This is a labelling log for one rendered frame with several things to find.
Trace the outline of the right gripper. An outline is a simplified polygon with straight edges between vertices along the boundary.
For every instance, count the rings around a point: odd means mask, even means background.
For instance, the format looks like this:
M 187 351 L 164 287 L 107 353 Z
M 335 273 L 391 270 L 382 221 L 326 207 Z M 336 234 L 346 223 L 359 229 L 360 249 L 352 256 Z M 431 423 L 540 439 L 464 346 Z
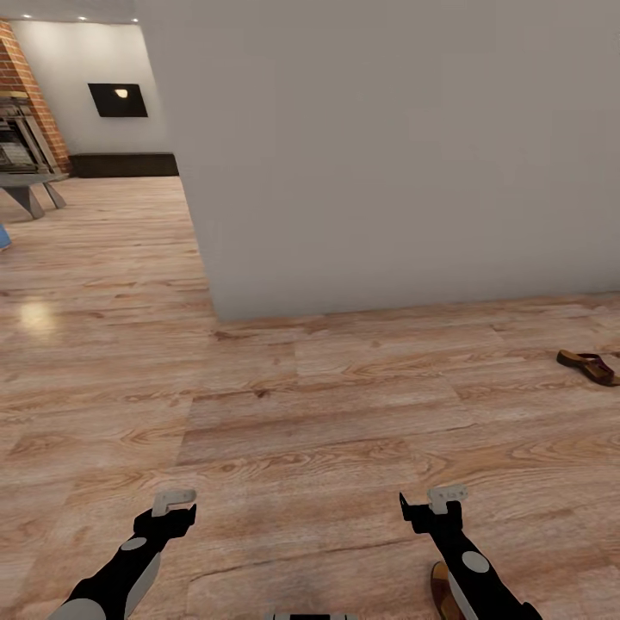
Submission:
M 430 533 L 439 548 L 437 541 L 441 532 L 446 529 L 459 530 L 462 534 L 462 513 L 459 502 L 447 502 L 447 514 L 435 514 L 426 505 L 408 505 L 402 493 L 399 493 L 401 508 L 406 521 L 412 521 L 413 530 L 419 533 Z

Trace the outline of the sandal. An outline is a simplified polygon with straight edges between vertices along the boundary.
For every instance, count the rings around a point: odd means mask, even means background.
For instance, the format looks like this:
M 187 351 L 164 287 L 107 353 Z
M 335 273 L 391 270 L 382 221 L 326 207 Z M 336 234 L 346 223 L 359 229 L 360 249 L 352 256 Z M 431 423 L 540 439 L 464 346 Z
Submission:
M 573 354 L 569 350 L 561 349 L 556 361 L 564 366 L 579 368 L 590 380 L 599 385 L 620 387 L 620 378 L 614 375 L 614 370 L 610 369 L 597 354 Z
M 437 562 L 431 570 L 431 591 L 435 606 L 442 620 L 466 620 L 450 590 L 448 570 L 446 562 Z

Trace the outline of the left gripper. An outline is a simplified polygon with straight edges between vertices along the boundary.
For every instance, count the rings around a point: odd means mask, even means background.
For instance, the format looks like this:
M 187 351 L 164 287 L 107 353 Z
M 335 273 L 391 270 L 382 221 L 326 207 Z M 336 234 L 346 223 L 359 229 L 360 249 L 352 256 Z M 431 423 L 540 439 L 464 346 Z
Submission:
M 164 532 L 165 546 L 169 539 L 185 536 L 187 529 L 195 522 L 195 511 L 196 504 L 191 509 L 171 510 L 163 517 L 152 517 L 152 513 L 146 511 L 135 518 L 133 533 L 136 534 L 150 525 L 155 525 L 157 529 Z

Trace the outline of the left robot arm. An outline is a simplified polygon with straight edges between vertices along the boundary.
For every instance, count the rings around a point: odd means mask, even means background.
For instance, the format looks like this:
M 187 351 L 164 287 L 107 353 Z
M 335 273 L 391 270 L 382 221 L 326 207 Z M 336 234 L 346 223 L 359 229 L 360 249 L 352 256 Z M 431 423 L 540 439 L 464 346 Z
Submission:
M 127 620 L 150 590 L 160 568 L 160 552 L 171 538 L 184 537 L 195 522 L 195 490 L 155 494 L 153 508 L 135 518 L 134 532 L 117 556 L 90 579 L 82 579 L 65 603 L 46 620 Z

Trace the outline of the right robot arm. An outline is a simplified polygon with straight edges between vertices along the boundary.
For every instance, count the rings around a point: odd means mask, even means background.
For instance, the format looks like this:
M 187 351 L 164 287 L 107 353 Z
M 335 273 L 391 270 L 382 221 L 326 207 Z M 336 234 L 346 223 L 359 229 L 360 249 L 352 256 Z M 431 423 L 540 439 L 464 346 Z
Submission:
M 449 567 L 450 590 L 466 620 L 543 620 L 528 602 L 520 604 L 503 585 L 492 563 L 464 536 L 459 500 L 467 499 L 464 485 L 430 488 L 426 505 L 408 505 L 399 493 L 406 521 L 413 530 L 430 533 Z

